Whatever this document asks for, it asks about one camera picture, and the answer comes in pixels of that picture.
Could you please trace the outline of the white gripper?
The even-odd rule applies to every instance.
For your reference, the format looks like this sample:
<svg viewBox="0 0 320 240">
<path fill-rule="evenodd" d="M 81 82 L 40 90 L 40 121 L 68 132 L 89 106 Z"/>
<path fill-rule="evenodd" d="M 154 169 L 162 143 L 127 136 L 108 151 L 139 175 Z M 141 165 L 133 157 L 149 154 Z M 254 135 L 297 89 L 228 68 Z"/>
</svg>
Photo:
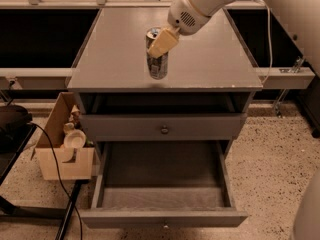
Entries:
<svg viewBox="0 0 320 240">
<path fill-rule="evenodd" d="M 174 0 L 170 6 L 167 21 L 172 27 L 163 27 L 147 52 L 159 58 L 169 52 L 179 42 L 179 33 L 193 35 L 211 19 L 197 9 L 191 0 Z"/>
</svg>

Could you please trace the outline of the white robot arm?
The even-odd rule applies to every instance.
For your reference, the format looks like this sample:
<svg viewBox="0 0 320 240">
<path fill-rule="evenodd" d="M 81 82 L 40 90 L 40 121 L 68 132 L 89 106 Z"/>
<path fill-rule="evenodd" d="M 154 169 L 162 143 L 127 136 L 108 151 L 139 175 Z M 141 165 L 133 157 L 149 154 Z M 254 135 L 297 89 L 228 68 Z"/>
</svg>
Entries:
<svg viewBox="0 0 320 240">
<path fill-rule="evenodd" d="M 167 25 L 148 49 L 158 58 L 197 33 L 223 6 L 236 0 L 174 0 Z M 320 0 L 262 0 L 314 69 L 320 68 Z M 295 215 L 289 240 L 320 240 L 320 170 L 310 180 Z"/>
</svg>

